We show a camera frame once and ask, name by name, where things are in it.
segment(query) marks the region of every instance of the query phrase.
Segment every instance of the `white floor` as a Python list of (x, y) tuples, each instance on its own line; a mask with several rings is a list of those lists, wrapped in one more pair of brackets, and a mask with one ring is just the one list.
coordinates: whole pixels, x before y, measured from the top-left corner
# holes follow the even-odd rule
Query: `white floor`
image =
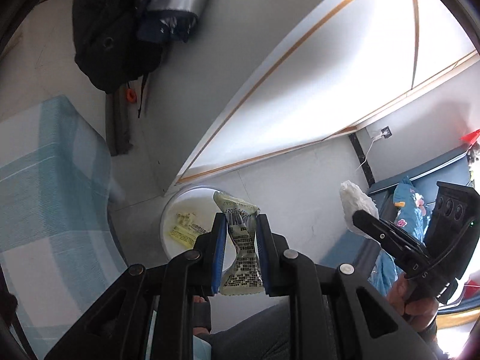
[[(68, 96), (79, 113), (105, 137), (105, 94), (74, 62), (72, 0), (48, 0), (27, 17), (17, 43), (0, 61), (0, 121), (55, 95)], [(112, 219), (129, 263), (166, 262), (159, 237), (161, 197), (147, 157), (141, 121), (130, 108), (128, 155), (112, 159), (125, 199), (111, 205)], [(318, 261), (345, 231), (339, 185), (347, 179), (366, 189), (366, 180), (347, 137), (253, 164), (203, 182), (257, 204), (273, 232), (291, 248)], [(265, 294), (215, 296), (214, 330), (228, 328), (273, 303)]]

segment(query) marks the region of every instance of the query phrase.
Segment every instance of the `silver rivet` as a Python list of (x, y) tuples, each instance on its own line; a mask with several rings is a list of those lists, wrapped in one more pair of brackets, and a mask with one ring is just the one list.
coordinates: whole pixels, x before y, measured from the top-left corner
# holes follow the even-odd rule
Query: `silver rivet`
[(198, 250), (192, 249), (185, 252), (185, 258), (187, 260), (196, 260), (200, 257), (200, 252)]
[(351, 266), (350, 264), (342, 264), (340, 265), (340, 272), (345, 274), (345, 275), (351, 275), (354, 273), (355, 268)]
[(138, 276), (143, 273), (143, 265), (141, 264), (134, 264), (130, 268), (128, 268), (128, 273), (132, 276)]
[(299, 256), (299, 253), (293, 249), (287, 249), (283, 251), (283, 255), (289, 260), (294, 260)]

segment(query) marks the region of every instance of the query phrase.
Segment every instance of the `black backpack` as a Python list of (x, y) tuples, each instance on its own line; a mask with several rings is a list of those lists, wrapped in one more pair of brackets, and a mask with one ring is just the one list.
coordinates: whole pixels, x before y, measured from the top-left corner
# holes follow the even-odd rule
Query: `black backpack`
[(74, 0), (75, 62), (98, 89), (114, 93), (119, 86), (157, 68), (162, 44), (135, 34), (137, 0)]

